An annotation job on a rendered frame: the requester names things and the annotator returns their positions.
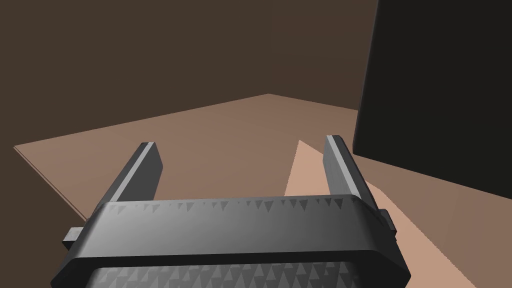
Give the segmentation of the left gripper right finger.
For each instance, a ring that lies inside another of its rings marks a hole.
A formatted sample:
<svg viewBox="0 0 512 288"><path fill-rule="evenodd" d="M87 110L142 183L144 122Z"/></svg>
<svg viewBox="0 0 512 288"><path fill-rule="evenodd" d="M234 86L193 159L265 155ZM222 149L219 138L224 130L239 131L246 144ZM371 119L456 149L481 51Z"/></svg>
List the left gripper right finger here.
<svg viewBox="0 0 512 288"><path fill-rule="evenodd" d="M341 136L325 137L322 162L330 194L354 195L372 209L378 209L368 185Z"/></svg>

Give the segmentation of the black cabinet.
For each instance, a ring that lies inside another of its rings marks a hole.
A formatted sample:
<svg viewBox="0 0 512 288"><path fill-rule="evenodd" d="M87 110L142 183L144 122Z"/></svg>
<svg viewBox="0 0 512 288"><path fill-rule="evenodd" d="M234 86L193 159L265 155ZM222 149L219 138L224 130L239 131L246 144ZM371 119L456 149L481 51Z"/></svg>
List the black cabinet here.
<svg viewBox="0 0 512 288"><path fill-rule="evenodd" d="M353 152L512 200L512 0L378 0Z"/></svg>

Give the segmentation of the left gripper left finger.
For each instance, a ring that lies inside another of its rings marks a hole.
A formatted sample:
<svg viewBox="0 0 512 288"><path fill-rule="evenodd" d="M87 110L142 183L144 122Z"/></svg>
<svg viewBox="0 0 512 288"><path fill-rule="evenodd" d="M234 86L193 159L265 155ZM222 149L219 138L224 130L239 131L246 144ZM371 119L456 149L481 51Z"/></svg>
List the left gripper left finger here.
<svg viewBox="0 0 512 288"><path fill-rule="evenodd" d="M95 207L107 202L152 201L163 163L155 142L142 142Z"/></svg>

